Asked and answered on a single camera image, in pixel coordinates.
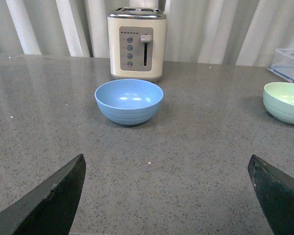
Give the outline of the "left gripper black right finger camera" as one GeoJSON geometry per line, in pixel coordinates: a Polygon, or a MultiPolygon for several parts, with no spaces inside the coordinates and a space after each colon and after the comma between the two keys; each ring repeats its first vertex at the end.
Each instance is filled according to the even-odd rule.
{"type": "Polygon", "coordinates": [[[247,169],[273,233],[294,235],[294,178],[254,154],[247,169]]]}

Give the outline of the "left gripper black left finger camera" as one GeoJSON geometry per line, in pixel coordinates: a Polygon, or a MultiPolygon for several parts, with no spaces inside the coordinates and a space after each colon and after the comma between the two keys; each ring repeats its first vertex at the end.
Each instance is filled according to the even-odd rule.
{"type": "Polygon", "coordinates": [[[0,235],[67,235],[86,174],[79,154],[14,204],[0,212],[0,235]]]}

